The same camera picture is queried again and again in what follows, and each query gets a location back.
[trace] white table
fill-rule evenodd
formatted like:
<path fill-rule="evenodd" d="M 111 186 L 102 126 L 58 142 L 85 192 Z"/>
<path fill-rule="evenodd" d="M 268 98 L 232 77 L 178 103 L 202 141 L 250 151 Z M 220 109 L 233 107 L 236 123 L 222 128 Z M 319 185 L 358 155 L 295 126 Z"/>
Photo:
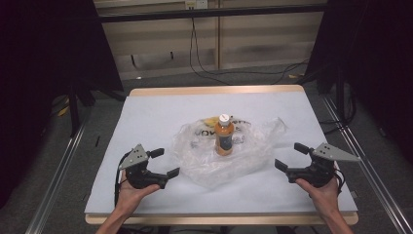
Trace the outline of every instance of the white table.
<path fill-rule="evenodd" d="M 86 221 L 101 224 L 113 210 L 114 179 L 121 157 L 138 143 L 145 150 L 163 147 L 164 156 L 151 159 L 148 169 L 164 174 L 177 167 L 171 139 L 182 125 L 221 113 L 260 124 L 280 117 L 287 125 L 274 159 L 289 167 L 310 165 L 310 157 L 295 151 L 294 142 L 317 147 L 326 139 L 300 86 L 241 86 L 136 89 L 127 98 L 85 209 Z M 126 223 L 150 225 L 309 225 L 323 224 L 308 194 L 274 167 L 208 189 L 185 175 L 171 179 L 166 189 L 146 197 Z M 339 207 L 349 224 L 358 221 L 347 185 Z"/>

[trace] aluminum rail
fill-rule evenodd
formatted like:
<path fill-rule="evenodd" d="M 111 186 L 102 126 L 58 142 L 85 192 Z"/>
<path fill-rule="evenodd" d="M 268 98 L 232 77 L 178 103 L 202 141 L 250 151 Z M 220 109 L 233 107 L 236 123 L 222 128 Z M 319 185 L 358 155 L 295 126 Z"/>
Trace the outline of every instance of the aluminum rail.
<path fill-rule="evenodd" d="M 58 191 L 63 184 L 67 169 L 70 166 L 70 162 L 82 138 L 83 132 L 85 130 L 85 125 L 89 121 L 92 108 L 87 108 L 85 112 L 85 119 L 82 122 L 82 125 L 80 126 L 76 135 L 69 140 L 63 157 L 61 158 L 60 164 L 57 167 L 55 175 L 49 185 L 48 190 L 46 191 L 46 194 L 43 197 L 42 202 L 37 208 L 34 217 L 30 221 L 30 224 L 25 232 L 26 234 L 38 234 L 42 233 L 43 231 L 49 214 L 51 213 L 53 205 L 55 204 Z"/>
<path fill-rule="evenodd" d="M 340 3 L 340 4 L 289 5 L 289 6 L 275 6 L 275 7 L 217 8 L 217 9 L 180 10 L 180 11 L 166 11 L 166 12 L 152 12 L 152 13 L 106 14 L 106 15 L 99 15 L 97 18 L 74 18 L 74 19 L 68 19 L 68 20 L 99 21 L 99 22 L 173 20 L 173 19 L 190 19 L 190 18 L 211 18 L 211 17 L 233 17 L 233 16 L 251 16 L 251 15 L 326 12 L 326 11 L 344 9 L 344 8 L 355 8 L 359 6 L 360 5 L 356 3 Z"/>
<path fill-rule="evenodd" d="M 389 192 L 383 181 L 380 179 L 379 175 L 374 170 L 361 146 L 358 144 L 355 136 L 349 127 L 343 126 L 339 120 L 339 116 L 336 112 L 337 108 L 331 99 L 331 97 L 323 96 L 324 104 L 328 109 L 331 117 L 337 121 L 337 127 L 340 128 L 340 132 L 349 145 L 352 153 L 359 157 L 361 161 L 359 162 L 360 168 L 363 171 L 365 177 L 370 183 L 373 191 L 378 197 L 379 201 L 382 203 L 383 208 L 387 212 L 389 218 L 394 224 L 394 227 L 397 229 L 400 234 L 411 234 L 413 229 L 409 224 L 403 210 L 400 208 L 392 194 Z"/>

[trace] bottle cap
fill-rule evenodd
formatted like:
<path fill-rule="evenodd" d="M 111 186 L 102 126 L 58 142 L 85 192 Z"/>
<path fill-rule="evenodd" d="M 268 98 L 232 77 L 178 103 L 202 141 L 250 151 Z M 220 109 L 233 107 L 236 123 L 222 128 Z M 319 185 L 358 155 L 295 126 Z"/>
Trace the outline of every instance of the bottle cap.
<path fill-rule="evenodd" d="M 228 126 L 230 124 L 230 116 L 227 114 L 221 114 L 219 116 L 219 124 L 221 126 Z"/>

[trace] wrist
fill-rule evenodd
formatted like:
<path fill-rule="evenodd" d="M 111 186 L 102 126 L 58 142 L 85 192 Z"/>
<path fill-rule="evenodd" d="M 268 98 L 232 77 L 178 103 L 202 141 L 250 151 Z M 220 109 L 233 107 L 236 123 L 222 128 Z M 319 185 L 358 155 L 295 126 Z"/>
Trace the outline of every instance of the wrist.
<path fill-rule="evenodd" d="M 325 221 L 325 224 L 327 224 L 333 234 L 353 233 L 352 229 L 350 229 L 346 220 L 338 210 L 332 211 L 330 214 L 324 215 L 321 218 Z"/>

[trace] wooden table edge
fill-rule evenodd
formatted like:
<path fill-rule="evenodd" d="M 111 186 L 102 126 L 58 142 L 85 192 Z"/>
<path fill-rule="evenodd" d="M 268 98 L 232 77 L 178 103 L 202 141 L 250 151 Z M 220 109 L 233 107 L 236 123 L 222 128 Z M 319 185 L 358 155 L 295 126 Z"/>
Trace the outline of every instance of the wooden table edge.
<path fill-rule="evenodd" d="M 133 89 L 130 97 L 166 95 L 213 95 L 213 94 L 254 94 L 277 92 L 304 92 L 299 85 L 273 86 L 213 86 L 213 87 L 176 87 Z"/>
<path fill-rule="evenodd" d="M 299 85 L 273 86 L 217 86 L 217 87 L 176 87 L 133 89 L 130 97 L 171 96 L 171 95 L 211 95 L 211 94 L 254 94 L 278 92 L 304 92 Z M 86 214 L 88 224 L 102 224 L 108 214 Z M 357 212 L 343 213 L 349 225 L 358 222 Z M 278 214 L 278 215 L 234 215 L 234 216 L 132 216 L 125 224 L 148 225 L 317 225 L 325 224 L 317 214 Z"/>
<path fill-rule="evenodd" d="M 86 214 L 88 224 L 101 224 L 108 214 Z M 357 212 L 343 213 L 349 225 L 358 222 Z M 276 214 L 276 215 L 167 215 L 132 216 L 125 224 L 145 225 L 324 225 L 318 214 Z"/>

